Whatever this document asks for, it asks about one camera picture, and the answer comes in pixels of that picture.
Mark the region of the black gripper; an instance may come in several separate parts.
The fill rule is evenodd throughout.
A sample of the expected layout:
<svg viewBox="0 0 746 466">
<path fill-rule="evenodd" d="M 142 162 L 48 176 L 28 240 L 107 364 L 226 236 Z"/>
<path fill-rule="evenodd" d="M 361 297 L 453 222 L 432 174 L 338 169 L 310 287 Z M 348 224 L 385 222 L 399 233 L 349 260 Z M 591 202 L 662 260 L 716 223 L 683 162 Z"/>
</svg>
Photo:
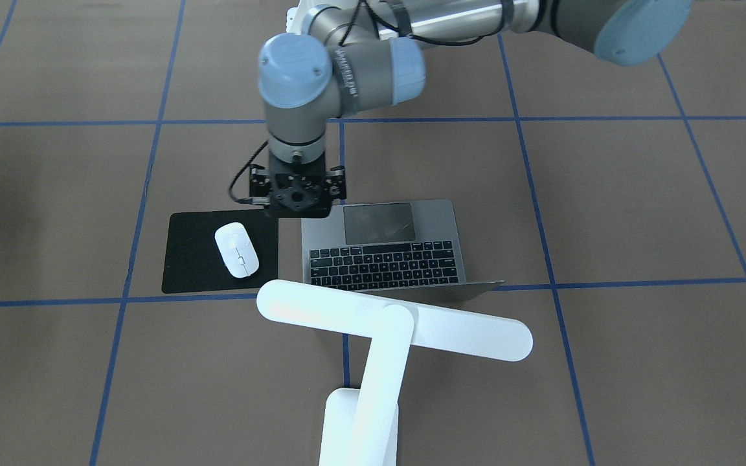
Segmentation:
<svg viewBox="0 0 746 466">
<path fill-rule="evenodd" d="M 269 166 L 248 168 L 248 203 L 261 206 L 272 218 L 323 219 L 336 200 L 345 200 L 346 168 L 326 168 L 326 157 L 309 163 L 282 162 L 269 157 Z"/>
</svg>

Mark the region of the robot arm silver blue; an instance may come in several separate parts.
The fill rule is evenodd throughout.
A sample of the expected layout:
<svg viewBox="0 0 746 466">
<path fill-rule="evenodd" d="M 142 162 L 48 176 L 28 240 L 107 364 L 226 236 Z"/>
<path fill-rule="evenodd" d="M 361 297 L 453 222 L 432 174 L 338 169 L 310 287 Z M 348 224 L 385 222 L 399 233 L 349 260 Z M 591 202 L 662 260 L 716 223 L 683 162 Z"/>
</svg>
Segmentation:
<svg viewBox="0 0 746 466">
<path fill-rule="evenodd" d="M 269 216 L 324 218 L 346 199 L 346 172 L 326 165 L 326 125 L 414 100 L 424 50 L 467 47 L 509 30 L 545 33 L 602 61 L 639 65 L 663 51 L 690 1 L 302 1 L 257 57 L 267 167 L 249 160 L 233 201 Z"/>
</svg>

